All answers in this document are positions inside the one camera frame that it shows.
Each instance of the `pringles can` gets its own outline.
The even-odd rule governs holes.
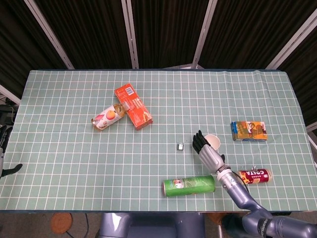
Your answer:
[[[166,197],[187,195],[192,193],[214,192],[214,179],[210,176],[198,176],[165,180],[162,184]]]
[[[273,178],[272,172],[267,169],[241,170],[238,174],[245,184],[269,182]]]
[[[103,110],[95,118],[91,119],[91,123],[97,130],[104,130],[111,124],[115,123],[117,120],[125,116],[125,112],[129,110],[130,107],[127,103],[114,104],[111,107]]]

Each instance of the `orange box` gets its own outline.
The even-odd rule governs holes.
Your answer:
[[[140,130],[146,125],[153,123],[151,114],[144,106],[143,102],[130,83],[115,89],[114,93],[119,99],[120,103],[126,102],[129,104],[130,109],[127,111],[127,114],[129,115],[137,130]]]

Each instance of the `snack box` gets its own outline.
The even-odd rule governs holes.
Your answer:
[[[144,106],[143,102],[130,83],[115,89],[114,93],[120,103],[128,103],[130,109],[127,110],[127,114],[137,130],[140,130],[146,125],[153,123],[151,114]]]
[[[233,140],[267,140],[263,121],[233,121],[231,123],[231,131]]]

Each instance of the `green chip can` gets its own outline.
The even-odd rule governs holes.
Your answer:
[[[162,188],[166,197],[214,192],[215,190],[214,179],[211,175],[165,180]]]

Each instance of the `red snack can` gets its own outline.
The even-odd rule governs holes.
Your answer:
[[[238,171],[239,176],[245,184],[269,182],[272,180],[272,172],[267,169],[256,169],[248,171]]]

